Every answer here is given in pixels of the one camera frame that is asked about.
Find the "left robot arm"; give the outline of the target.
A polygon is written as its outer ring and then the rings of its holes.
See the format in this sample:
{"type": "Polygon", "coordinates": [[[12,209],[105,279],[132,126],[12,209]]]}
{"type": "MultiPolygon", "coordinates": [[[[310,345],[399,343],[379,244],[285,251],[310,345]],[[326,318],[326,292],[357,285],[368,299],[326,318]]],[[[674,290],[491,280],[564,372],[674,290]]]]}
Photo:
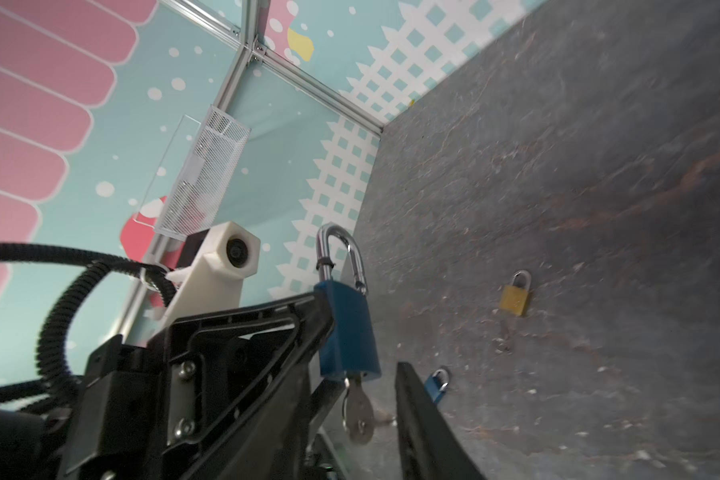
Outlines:
{"type": "Polygon", "coordinates": [[[81,372],[67,344],[112,274],[167,307],[186,286],[168,268],[61,246],[0,243],[0,265],[73,267],[44,313],[0,326],[0,479],[300,479],[313,399],[308,365],[334,329],[321,290],[199,312],[143,346],[106,340],[81,372]]]}

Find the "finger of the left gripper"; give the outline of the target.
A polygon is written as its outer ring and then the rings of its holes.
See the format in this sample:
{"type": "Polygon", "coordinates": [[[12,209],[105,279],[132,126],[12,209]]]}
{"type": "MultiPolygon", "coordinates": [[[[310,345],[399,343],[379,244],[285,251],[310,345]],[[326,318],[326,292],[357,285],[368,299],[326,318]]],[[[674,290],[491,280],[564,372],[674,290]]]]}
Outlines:
{"type": "Polygon", "coordinates": [[[186,317],[153,337],[150,478],[302,478],[309,363],[333,324],[327,296],[308,293],[186,317]]]}

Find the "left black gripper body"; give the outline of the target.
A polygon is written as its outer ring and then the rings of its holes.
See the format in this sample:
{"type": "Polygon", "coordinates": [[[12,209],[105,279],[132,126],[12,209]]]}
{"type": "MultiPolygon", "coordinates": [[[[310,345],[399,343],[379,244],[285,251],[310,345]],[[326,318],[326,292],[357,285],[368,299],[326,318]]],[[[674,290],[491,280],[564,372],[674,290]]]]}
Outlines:
{"type": "Polygon", "coordinates": [[[112,341],[89,361],[59,465],[61,479],[152,479],[149,444],[159,415],[160,381],[149,343],[112,341]]]}

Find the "silver key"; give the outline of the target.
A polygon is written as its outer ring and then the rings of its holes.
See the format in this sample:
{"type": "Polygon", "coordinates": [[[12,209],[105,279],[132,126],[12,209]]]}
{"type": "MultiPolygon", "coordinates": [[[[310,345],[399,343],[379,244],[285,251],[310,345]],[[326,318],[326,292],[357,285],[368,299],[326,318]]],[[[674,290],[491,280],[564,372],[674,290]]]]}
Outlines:
{"type": "Polygon", "coordinates": [[[362,377],[353,375],[345,379],[346,394],[342,401],[342,421],[349,440],[367,445],[378,427],[396,427],[394,416],[376,417],[372,402],[362,388],[362,377]]]}

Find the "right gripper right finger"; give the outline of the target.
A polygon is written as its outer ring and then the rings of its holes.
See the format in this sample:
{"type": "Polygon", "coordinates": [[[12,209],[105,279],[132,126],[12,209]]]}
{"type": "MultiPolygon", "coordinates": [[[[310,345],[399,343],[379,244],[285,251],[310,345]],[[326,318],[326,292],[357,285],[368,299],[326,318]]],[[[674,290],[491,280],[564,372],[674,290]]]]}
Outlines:
{"type": "Polygon", "coordinates": [[[408,362],[395,375],[398,449],[404,479],[482,479],[408,362]]]}

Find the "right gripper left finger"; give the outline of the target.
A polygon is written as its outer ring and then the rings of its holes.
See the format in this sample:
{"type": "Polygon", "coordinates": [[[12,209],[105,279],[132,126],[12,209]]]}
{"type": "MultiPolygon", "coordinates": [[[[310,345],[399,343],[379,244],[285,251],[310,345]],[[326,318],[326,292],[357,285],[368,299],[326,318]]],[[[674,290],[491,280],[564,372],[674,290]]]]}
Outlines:
{"type": "Polygon", "coordinates": [[[309,479],[346,479],[347,468],[323,427],[335,404],[344,393],[342,383],[323,380],[310,396],[310,423],[305,467],[309,479]]]}

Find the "large blue padlock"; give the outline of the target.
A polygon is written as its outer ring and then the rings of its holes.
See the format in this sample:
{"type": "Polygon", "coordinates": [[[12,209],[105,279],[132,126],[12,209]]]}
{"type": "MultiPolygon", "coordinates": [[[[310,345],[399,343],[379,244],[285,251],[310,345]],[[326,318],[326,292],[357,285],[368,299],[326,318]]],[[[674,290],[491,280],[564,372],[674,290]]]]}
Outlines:
{"type": "Polygon", "coordinates": [[[367,301],[368,284],[358,245],[345,228],[328,223],[318,229],[316,254],[319,282],[314,290],[327,296],[334,320],[333,332],[319,353],[321,376],[339,382],[351,377],[362,381],[380,378],[381,367],[367,301]],[[353,274],[351,285],[332,277],[335,266],[329,245],[332,237],[347,249],[353,274]]]}

